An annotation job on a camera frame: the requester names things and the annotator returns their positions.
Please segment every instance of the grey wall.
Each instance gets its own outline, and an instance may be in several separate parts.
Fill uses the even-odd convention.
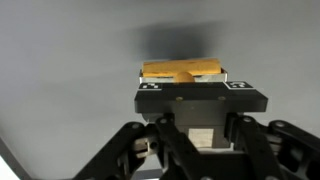
[[[188,56],[218,57],[230,80],[267,95],[260,122],[320,136],[318,0],[1,0],[0,135],[32,177],[74,176],[125,122],[142,121],[141,60],[170,56],[147,48],[157,29],[198,37],[185,47],[180,36],[180,55],[201,45]]]

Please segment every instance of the screw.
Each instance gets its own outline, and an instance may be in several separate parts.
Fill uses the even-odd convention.
[[[285,124],[284,124],[283,122],[278,121],[278,122],[276,122],[276,126],[278,126],[278,127],[284,127]]]
[[[166,119],[161,119],[160,123],[165,124],[165,123],[167,123],[167,120]]]
[[[135,123],[135,124],[132,125],[132,128],[133,128],[133,129],[137,129],[139,126],[140,126],[140,125],[139,125],[138,123]]]
[[[218,97],[218,100],[220,100],[220,101],[224,101],[224,100],[226,100],[227,98],[226,97],[224,97],[224,96],[219,96]]]
[[[267,176],[266,180],[279,180],[279,179],[274,176]]]
[[[251,119],[248,118],[248,117],[243,118],[243,120],[244,120],[245,122],[251,122]]]
[[[183,101],[183,97],[176,97],[176,101],[178,102]]]
[[[213,180],[211,177],[203,176],[200,180]]]

